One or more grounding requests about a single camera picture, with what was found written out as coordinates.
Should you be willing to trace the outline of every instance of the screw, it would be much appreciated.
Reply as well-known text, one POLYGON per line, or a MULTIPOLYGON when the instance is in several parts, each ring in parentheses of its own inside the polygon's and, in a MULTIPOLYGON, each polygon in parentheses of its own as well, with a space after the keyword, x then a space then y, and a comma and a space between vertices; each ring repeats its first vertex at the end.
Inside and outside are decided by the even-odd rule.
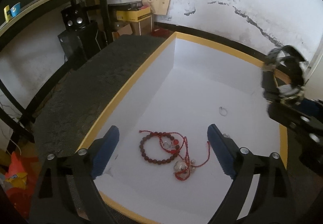
POLYGON ((85 155, 87 152, 88 152, 88 151, 87 151, 87 149, 86 149, 86 148, 81 148, 81 149, 78 151, 78 154, 79 154, 80 156, 83 156, 83 155, 85 155))
POLYGON ((309 137, 314 140, 316 143, 319 143, 320 142, 320 139, 313 133, 310 133, 309 134, 309 137))
POLYGON ((275 159, 279 159, 279 154, 276 152, 271 153, 272 157, 275 159))
POLYGON ((306 117, 301 116, 301 119, 304 120, 305 122, 309 122, 309 119, 306 117))
POLYGON ((249 149, 247 149, 247 148, 240 148, 240 152, 242 154, 248 154, 249 153, 249 149))
POLYGON ((47 159, 48 159, 48 160, 52 160, 53 158, 55 158, 55 155, 54 155, 54 154, 49 154, 49 155, 47 156, 47 159))

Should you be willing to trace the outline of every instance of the black speaker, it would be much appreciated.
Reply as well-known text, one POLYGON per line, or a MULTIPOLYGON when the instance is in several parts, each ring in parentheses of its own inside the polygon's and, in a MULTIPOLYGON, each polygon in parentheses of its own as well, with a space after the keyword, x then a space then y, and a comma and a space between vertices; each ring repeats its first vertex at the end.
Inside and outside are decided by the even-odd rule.
POLYGON ((78 30, 65 30, 57 37, 67 60, 75 70, 107 45, 104 33, 99 31, 95 21, 78 30))
POLYGON ((88 23, 88 14, 80 4, 72 4, 61 11, 66 30, 78 30, 84 28, 88 23))

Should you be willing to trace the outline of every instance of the black fabric surface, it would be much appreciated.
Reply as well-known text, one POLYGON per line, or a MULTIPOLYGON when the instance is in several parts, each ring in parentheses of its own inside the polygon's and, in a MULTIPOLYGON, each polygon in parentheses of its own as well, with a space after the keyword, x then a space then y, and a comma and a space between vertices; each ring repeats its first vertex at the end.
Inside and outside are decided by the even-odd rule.
POLYGON ((71 73, 33 126, 40 161, 49 153, 74 154, 110 100, 164 41, 123 35, 71 73))

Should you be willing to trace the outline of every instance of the blue paper cup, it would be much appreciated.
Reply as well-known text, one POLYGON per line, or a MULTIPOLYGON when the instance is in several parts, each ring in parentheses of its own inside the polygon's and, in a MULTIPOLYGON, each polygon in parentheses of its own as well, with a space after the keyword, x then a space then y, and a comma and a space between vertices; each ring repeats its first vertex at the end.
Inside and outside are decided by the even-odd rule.
POLYGON ((16 15, 18 15, 20 13, 20 2, 15 4, 11 9, 11 15, 12 17, 15 17, 16 15))

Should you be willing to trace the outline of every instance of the red string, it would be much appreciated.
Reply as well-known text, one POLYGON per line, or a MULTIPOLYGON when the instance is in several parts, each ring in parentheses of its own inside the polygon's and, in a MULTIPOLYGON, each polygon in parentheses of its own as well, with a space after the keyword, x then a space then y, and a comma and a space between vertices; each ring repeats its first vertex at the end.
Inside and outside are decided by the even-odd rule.
MULTIPOLYGON (((179 153, 178 153, 178 156, 185 162, 186 168, 183 169, 183 170, 181 170, 181 171, 175 172, 174 175, 180 181, 187 180, 190 177, 190 175, 191 175, 191 169, 190 169, 190 163, 191 162, 190 162, 190 156, 188 154, 188 141, 187 141, 187 137, 182 136, 178 132, 163 132, 163 133, 159 132, 158 133, 158 132, 152 132, 152 131, 149 131, 149 130, 140 130, 139 131, 139 133, 142 133, 142 132, 149 132, 151 135, 157 136, 159 138, 159 145, 160 145, 160 147, 164 151, 166 151, 167 153, 172 153, 172 154, 174 154, 176 152, 176 150, 167 150, 166 148, 164 148, 163 147, 163 141, 162 141, 161 138, 163 136, 166 136, 166 134, 177 134, 177 135, 179 135, 182 138, 183 143, 182 143, 182 145, 179 148, 179 152, 182 150, 183 146, 185 145, 185 149, 186 149, 185 157, 183 158, 179 153), (185 173, 185 172, 188 172, 188 174, 184 178, 181 177, 180 175, 183 174, 183 173, 185 173)), ((201 165, 193 166, 193 167, 199 168, 199 167, 205 165, 206 162, 209 161, 209 159, 210 159, 210 143, 209 143, 209 141, 207 141, 207 144, 208 144, 208 157, 207 157, 207 160, 205 162, 203 162, 201 165)))

